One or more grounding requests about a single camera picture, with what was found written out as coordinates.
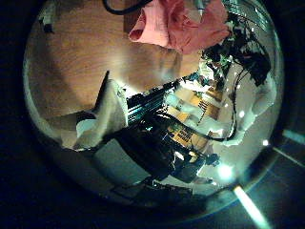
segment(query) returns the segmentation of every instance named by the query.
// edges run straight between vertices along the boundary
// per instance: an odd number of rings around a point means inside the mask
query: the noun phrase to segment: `black cable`
[[[142,1],[138,2],[137,4],[135,4],[129,8],[123,9],[123,10],[115,10],[115,9],[111,8],[108,4],[108,1],[109,0],[103,0],[103,5],[104,5],[104,8],[106,9],[106,11],[108,11],[109,13],[115,14],[115,15],[125,15],[127,13],[131,13],[133,11],[136,11],[136,10],[144,7],[146,4],[149,4],[152,0],[142,0]]]
[[[174,122],[178,123],[179,125],[183,126],[188,132],[191,132],[195,135],[202,136],[202,137],[204,137],[208,140],[214,140],[214,141],[222,142],[222,141],[230,140],[234,137],[233,135],[231,135],[230,137],[227,137],[227,138],[215,138],[215,137],[211,137],[211,136],[208,136],[208,135],[203,135],[203,134],[199,133],[198,131],[192,129],[191,127],[186,126],[184,123],[182,123],[179,119],[177,119],[175,116],[173,116],[171,114],[161,113],[161,112],[156,112],[155,114],[156,115],[164,115],[164,116],[170,118],[171,120],[173,120]]]

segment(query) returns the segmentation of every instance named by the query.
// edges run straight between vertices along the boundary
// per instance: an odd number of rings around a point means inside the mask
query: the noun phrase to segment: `pink cloth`
[[[229,35],[221,0],[211,0],[200,23],[188,16],[183,0],[152,0],[130,32],[132,42],[149,43],[188,54],[213,46]]]

